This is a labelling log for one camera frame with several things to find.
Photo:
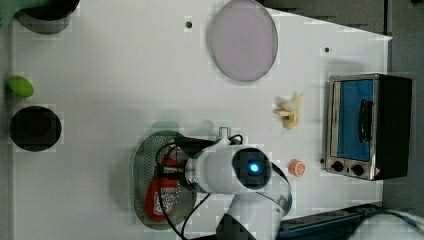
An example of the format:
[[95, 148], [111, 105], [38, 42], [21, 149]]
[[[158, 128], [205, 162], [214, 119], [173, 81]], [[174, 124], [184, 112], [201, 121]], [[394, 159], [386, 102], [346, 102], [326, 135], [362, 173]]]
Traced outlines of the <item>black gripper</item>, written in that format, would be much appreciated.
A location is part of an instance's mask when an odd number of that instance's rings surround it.
[[159, 165], [159, 176], [177, 180], [179, 184], [187, 190], [203, 192], [195, 177], [195, 161], [201, 152], [214, 144], [211, 140], [177, 136], [170, 143], [178, 153], [182, 154], [182, 159], [175, 165]]

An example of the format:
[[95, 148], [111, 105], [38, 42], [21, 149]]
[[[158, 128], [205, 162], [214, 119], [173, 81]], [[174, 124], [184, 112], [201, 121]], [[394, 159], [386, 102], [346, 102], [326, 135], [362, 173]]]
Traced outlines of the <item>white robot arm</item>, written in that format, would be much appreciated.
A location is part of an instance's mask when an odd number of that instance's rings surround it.
[[183, 153], [175, 166], [159, 164], [158, 175], [204, 194], [232, 201], [215, 229], [216, 240], [275, 240], [292, 206], [284, 172], [260, 149], [235, 137], [215, 141], [177, 136], [170, 144]]

